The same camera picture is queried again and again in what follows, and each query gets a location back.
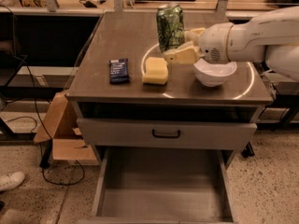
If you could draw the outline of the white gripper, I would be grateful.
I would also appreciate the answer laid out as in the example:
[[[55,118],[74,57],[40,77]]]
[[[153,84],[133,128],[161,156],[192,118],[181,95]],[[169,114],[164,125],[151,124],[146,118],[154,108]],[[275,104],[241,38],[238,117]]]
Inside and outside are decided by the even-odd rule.
[[[184,32],[186,42],[192,42],[182,49],[170,49],[163,53],[164,59],[170,64],[196,63],[201,56],[208,63],[228,63],[227,40],[233,24],[231,22],[214,24],[205,29],[204,27],[191,29]]]

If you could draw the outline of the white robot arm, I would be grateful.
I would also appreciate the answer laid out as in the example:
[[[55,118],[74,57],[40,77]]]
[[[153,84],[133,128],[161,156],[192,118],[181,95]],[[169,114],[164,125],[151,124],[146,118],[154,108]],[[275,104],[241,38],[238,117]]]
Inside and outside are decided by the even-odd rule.
[[[168,63],[265,63],[276,73],[299,80],[299,6],[284,7],[246,23],[217,23],[184,33],[186,41],[163,53]]]

